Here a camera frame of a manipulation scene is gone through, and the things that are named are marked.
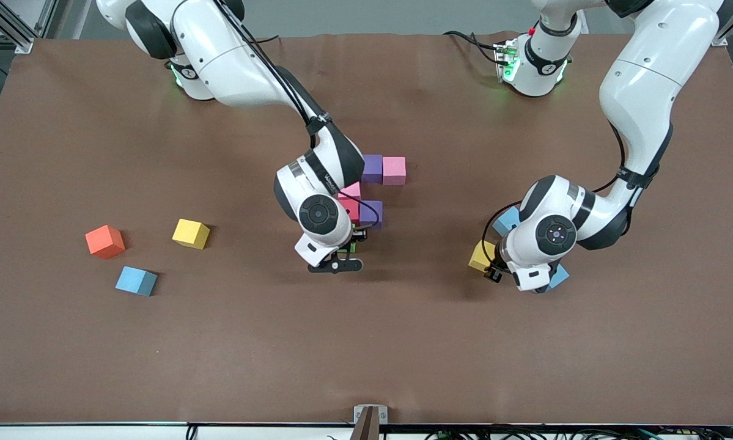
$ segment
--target light blue cube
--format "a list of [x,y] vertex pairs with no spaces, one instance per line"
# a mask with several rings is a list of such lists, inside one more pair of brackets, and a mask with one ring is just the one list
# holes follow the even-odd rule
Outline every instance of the light blue cube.
[[518,219],[518,209],[515,206],[512,206],[497,218],[497,221],[494,222],[494,229],[497,230],[497,234],[504,237],[509,231],[517,228],[520,224],[521,221]]
[[157,275],[151,272],[125,266],[117,281],[117,289],[148,297],[152,294],[156,281]]
[[[507,235],[507,233],[509,233],[512,229],[517,228],[520,224],[521,221],[518,219],[518,208],[513,206],[505,211],[505,214],[502,214],[499,218],[497,218],[496,222],[494,222],[494,229],[497,230],[497,233],[500,234],[501,237],[504,237]],[[551,277],[551,282],[548,283],[548,290],[559,286],[559,284],[562,284],[562,281],[565,281],[565,279],[568,278],[570,278],[570,274],[567,273],[567,270],[565,270],[562,265],[557,266],[556,273],[554,273],[554,276]]]

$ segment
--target blue cube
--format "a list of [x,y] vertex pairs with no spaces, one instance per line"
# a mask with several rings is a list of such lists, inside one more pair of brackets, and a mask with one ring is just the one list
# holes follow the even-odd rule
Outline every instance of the blue cube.
[[125,266],[117,281],[117,289],[148,297],[152,294],[156,281],[157,275],[151,272]]
[[[518,219],[518,208],[513,206],[505,211],[504,214],[500,215],[499,218],[497,218],[496,222],[494,222],[494,229],[497,230],[497,233],[500,234],[500,236],[504,237],[507,235],[507,233],[509,233],[512,229],[517,228],[520,224],[521,221]],[[562,284],[562,281],[565,281],[565,279],[568,278],[570,278],[570,274],[567,273],[567,270],[565,270],[562,265],[559,265],[556,268],[556,273],[554,273],[554,276],[551,277],[551,282],[548,284],[548,290],[559,286],[559,284]]]
[[374,211],[377,211],[377,215],[375,215],[374,211],[372,211],[371,209],[366,208],[366,206],[364,205],[361,205],[361,211],[359,213],[361,217],[361,226],[374,225],[372,226],[372,229],[382,229],[383,228],[383,202],[379,200],[362,200],[362,201],[364,204],[367,204],[368,206],[372,207]]
[[497,218],[497,221],[494,222],[494,229],[497,230],[497,234],[504,237],[509,233],[509,231],[517,228],[520,224],[521,221],[518,219],[518,208],[512,206]]

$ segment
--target pink cube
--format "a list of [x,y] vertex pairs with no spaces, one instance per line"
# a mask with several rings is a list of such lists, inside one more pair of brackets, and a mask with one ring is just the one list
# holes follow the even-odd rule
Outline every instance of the pink cube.
[[407,182],[405,158],[383,158],[383,185],[403,185]]
[[346,187],[345,189],[342,189],[339,191],[339,194],[336,194],[336,198],[339,200],[350,200],[349,197],[344,197],[342,193],[345,193],[346,195],[349,195],[350,197],[355,197],[358,200],[361,200],[361,183],[360,181],[356,181],[356,183]]
[[358,209],[358,202],[355,200],[344,199],[339,200],[339,203],[344,206],[344,211],[347,211],[347,215],[350,217],[350,222],[355,223],[355,226],[360,226],[361,211]]

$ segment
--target orange-red cube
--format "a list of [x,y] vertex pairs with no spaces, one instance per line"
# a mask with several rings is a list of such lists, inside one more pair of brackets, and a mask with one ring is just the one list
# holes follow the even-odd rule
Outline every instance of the orange-red cube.
[[89,253],[103,260],[121,254],[125,249],[121,233],[109,225],[86,234],[86,243],[89,245]]

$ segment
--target purple cube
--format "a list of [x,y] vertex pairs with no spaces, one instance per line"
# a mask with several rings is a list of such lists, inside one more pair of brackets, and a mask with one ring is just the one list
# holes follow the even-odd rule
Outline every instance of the purple cube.
[[368,226],[374,224],[372,226],[372,229],[382,229],[383,228],[383,202],[379,200],[363,200],[363,203],[368,204],[368,206],[374,208],[375,211],[377,211],[377,216],[374,215],[374,212],[366,208],[364,205],[361,205],[361,211],[359,214],[361,215],[361,226]]
[[383,155],[364,154],[363,183],[383,183]]

